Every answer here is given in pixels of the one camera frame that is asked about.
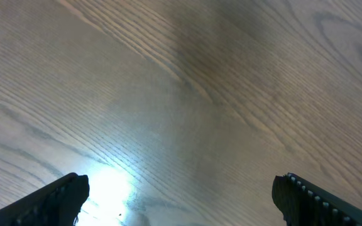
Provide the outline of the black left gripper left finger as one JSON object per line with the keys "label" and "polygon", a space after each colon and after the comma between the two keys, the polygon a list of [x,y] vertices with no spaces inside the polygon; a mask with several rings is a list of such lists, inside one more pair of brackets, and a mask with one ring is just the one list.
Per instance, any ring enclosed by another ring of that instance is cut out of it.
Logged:
{"label": "black left gripper left finger", "polygon": [[74,226],[89,192],[87,175],[69,173],[0,209],[0,226]]}

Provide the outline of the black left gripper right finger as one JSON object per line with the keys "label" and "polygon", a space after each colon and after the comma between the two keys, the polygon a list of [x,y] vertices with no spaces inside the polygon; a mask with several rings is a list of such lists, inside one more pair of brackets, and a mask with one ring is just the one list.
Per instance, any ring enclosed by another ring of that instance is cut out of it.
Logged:
{"label": "black left gripper right finger", "polygon": [[293,173],[276,176],[271,196],[287,226],[362,226],[362,210]]}

